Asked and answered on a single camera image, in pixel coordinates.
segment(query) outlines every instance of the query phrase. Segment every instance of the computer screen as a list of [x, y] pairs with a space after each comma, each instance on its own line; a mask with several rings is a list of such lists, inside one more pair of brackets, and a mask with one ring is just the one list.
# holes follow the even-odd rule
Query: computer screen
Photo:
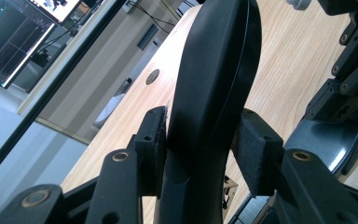
[[55, 24], [25, 0], [0, 0], [0, 86], [7, 88]]
[[69, 14], [81, 3], [80, 0], [27, 0], [32, 2], [39, 10], [49, 16], [58, 24], [69, 16]]

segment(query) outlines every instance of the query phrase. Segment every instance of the wooden table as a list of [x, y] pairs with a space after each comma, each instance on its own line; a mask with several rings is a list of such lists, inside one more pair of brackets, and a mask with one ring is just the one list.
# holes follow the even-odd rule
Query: wooden table
[[[331, 67], [343, 50], [338, 40], [349, 18], [326, 16], [317, 1], [305, 12], [293, 10], [281, 0], [257, 2], [263, 24], [263, 47], [255, 84], [245, 107], [257, 112], [286, 140], [312, 96], [331, 77]], [[191, 8], [179, 21], [65, 178], [63, 191], [97, 176], [104, 156], [126, 147], [147, 110], [159, 105], [171, 107], [183, 46], [199, 10], [200, 7]], [[159, 69], [158, 78], [146, 85], [148, 75], [155, 69]], [[239, 188], [226, 221], [249, 193], [232, 155], [228, 159], [227, 175]], [[358, 166], [343, 181], [358, 188]], [[145, 223], [152, 222], [153, 212], [154, 199], [144, 199]]]

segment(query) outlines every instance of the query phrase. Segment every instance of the wooden tabletop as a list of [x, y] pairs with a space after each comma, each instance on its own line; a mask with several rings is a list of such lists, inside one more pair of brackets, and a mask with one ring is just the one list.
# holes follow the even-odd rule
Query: wooden tabletop
[[[317, 1], [313, 1], [306, 11], [295, 11], [283, 0], [257, 2], [262, 17], [263, 47], [255, 84], [245, 107], [257, 112], [286, 140], [312, 96], [327, 78], [332, 77], [331, 67], [343, 50], [338, 40], [349, 17], [326, 16]], [[171, 108], [186, 36], [199, 10], [200, 7], [191, 8], [172, 30], [63, 181], [64, 192], [97, 176], [104, 156], [127, 146], [147, 110], [160, 105]], [[147, 77], [156, 69], [159, 70], [158, 78], [146, 85]], [[239, 187], [226, 222], [249, 193], [231, 154], [227, 175]], [[358, 165], [343, 181], [358, 188]], [[152, 222], [153, 213], [154, 199], [144, 199], [145, 223]]]

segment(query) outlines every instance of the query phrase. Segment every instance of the wood grain surface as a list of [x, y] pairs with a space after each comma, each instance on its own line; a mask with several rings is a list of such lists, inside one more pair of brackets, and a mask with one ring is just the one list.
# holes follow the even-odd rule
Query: wood grain surface
[[[331, 76], [343, 50], [338, 40], [349, 23], [348, 15], [329, 17], [317, 1], [306, 11], [295, 11], [283, 0], [257, 1], [263, 25], [263, 47], [255, 84], [245, 107], [257, 112], [286, 140], [303, 116], [312, 96]], [[125, 148], [150, 108], [171, 107], [174, 86], [188, 30], [200, 7], [191, 8], [179, 21], [128, 94], [62, 183], [73, 189], [99, 174], [104, 155]], [[159, 69], [154, 83], [148, 75]], [[249, 193], [232, 154], [227, 175], [239, 184], [226, 222]], [[358, 165], [343, 181], [358, 188]], [[145, 223], [152, 223], [154, 199], [144, 199]]]

